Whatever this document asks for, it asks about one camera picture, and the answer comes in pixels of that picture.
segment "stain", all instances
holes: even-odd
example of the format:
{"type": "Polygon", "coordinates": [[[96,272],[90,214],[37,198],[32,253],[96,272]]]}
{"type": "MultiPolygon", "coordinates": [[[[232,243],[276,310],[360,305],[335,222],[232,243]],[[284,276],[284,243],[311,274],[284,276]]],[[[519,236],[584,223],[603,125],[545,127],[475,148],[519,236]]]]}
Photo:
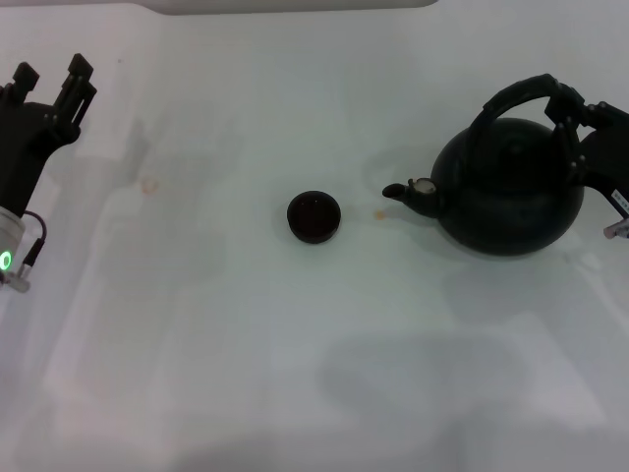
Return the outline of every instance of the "stain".
{"type": "Polygon", "coordinates": [[[142,188],[142,193],[145,195],[154,194],[159,188],[159,182],[155,179],[151,179],[150,177],[143,177],[140,181],[140,186],[142,188]]]}

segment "robotic arm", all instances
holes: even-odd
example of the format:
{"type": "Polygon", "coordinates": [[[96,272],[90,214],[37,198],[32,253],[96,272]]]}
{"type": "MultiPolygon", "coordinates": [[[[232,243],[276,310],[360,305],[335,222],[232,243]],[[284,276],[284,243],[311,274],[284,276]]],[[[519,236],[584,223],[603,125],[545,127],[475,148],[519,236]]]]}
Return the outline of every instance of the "robotic arm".
{"type": "Polygon", "coordinates": [[[46,237],[43,219],[27,211],[30,197],[48,157],[79,138],[81,122],[96,94],[89,82],[93,68],[81,54],[74,56],[68,71],[53,105],[25,103],[39,79],[26,62],[18,66],[12,84],[0,87],[0,285],[21,292],[29,289],[29,270],[46,237]],[[37,218],[42,234],[18,272],[11,272],[25,231],[25,214],[37,218]]]}

